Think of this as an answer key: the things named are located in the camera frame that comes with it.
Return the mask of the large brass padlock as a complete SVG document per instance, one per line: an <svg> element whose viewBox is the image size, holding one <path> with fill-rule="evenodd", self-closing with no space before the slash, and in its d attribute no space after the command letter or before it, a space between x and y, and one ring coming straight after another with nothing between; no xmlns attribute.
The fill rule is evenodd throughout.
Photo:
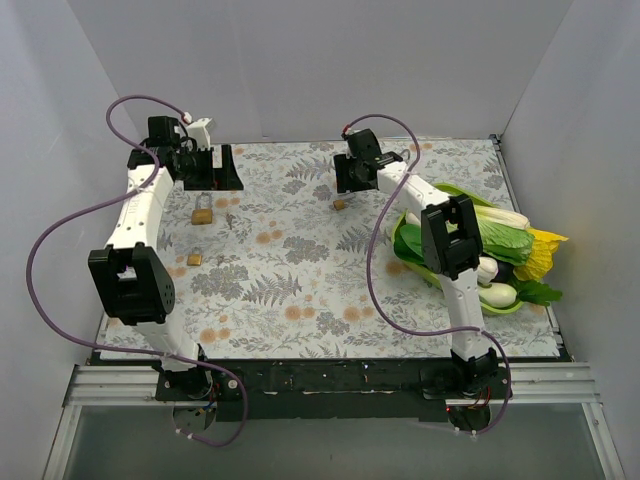
<svg viewBox="0 0 640 480"><path fill-rule="evenodd" d="M201 192L195 199L191 214L192 225L210 225L213 223L213 201L208 192Z"/></svg>

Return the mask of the brass padlock with steel shackle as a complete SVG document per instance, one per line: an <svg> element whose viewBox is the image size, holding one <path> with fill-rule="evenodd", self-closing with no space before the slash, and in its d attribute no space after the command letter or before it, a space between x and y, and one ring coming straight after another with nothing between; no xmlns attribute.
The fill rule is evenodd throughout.
<svg viewBox="0 0 640 480"><path fill-rule="evenodd" d="M204 260L204 252L200 247L194 247L186 258L188 266L201 266Z"/></svg>

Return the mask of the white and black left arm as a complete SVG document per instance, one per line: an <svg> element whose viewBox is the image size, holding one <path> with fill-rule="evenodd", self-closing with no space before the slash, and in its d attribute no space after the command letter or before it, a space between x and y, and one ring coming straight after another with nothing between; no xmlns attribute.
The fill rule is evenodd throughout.
<svg viewBox="0 0 640 480"><path fill-rule="evenodd" d="M229 145L214 146L200 118L181 122L169 116L148 120L148 136L127 162L130 199L102 249L89 254L88 267L105 313L141 334L149 348L162 353L160 370L168 386L200 400L212 390L213 377L201 367L204 352L173 315L173 280L157 253L164 205L176 183L208 196L240 190Z"/></svg>

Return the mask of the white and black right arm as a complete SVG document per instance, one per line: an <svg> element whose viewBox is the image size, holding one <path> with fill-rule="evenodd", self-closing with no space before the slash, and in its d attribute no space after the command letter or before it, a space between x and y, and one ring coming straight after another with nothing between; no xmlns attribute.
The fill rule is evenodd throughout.
<svg viewBox="0 0 640 480"><path fill-rule="evenodd" d="M392 328L408 335L451 337L452 383L464 397L475 397L498 372L498 353L489 334L478 294L477 269L483 250L471 199L451 197L413 172L395 153L384 153L369 129L342 133L347 152L334 157L337 191L377 190L389 196L372 232L366 254L367 288L375 309ZM450 327L440 331L414 331L391 320L381 309L372 283L372 255L378 230L392 203L398 202L420 219L420 263L435 274L447 302Z"/></svg>

